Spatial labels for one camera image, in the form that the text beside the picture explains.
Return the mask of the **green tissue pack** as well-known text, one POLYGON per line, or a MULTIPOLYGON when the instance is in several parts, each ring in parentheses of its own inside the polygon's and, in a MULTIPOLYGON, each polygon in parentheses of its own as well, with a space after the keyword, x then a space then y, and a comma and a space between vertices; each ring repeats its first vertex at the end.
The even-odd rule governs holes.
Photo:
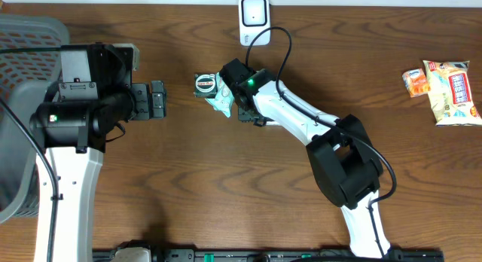
POLYGON ((206 101, 213 107, 215 111, 222 112, 226 117, 231 116, 231 108, 234 103, 234 96, 226 83, 221 78, 220 74, 217 73, 216 84, 218 92, 214 98, 206 98, 206 101))

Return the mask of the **round black red tin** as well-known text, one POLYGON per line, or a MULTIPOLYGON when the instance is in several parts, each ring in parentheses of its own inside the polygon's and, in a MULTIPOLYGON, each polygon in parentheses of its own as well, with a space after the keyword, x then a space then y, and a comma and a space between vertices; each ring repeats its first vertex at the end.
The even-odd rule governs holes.
POLYGON ((218 84, 215 74, 194 75, 194 95, 198 98, 212 99, 218 93, 218 84))

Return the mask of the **small orange box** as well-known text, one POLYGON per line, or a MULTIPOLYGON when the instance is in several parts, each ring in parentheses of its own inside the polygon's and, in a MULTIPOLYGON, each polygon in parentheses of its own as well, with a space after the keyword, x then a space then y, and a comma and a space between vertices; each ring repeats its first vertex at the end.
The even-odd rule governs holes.
POLYGON ((425 95, 431 90, 430 84, 422 69, 406 71, 402 75, 402 79, 411 98, 425 95))

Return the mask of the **yellow wet wipes pack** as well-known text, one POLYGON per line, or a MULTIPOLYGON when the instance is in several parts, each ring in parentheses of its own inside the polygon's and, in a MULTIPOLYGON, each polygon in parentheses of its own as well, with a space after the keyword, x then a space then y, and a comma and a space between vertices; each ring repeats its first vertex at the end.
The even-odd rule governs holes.
POLYGON ((469 61, 423 63, 436 126, 481 126, 468 79, 469 61))

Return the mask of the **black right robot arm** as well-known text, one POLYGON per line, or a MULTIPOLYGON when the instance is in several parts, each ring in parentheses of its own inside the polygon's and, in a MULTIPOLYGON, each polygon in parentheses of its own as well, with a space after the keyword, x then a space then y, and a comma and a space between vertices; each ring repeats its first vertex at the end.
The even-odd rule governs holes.
POLYGON ((320 191, 342 210, 351 252, 385 257, 390 244, 376 204, 383 167, 361 121, 320 111, 266 70, 223 77, 243 109, 276 121, 305 146, 320 191))

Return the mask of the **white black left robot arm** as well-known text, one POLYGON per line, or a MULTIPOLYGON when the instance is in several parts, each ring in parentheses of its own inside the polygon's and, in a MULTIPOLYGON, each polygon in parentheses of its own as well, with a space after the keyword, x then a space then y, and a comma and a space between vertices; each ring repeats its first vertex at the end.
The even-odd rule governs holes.
POLYGON ((150 261, 151 246, 128 242, 111 251, 93 250, 96 185, 107 137, 131 120, 166 115, 162 81, 61 82, 57 101, 32 115, 39 152, 36 261, 150 261))

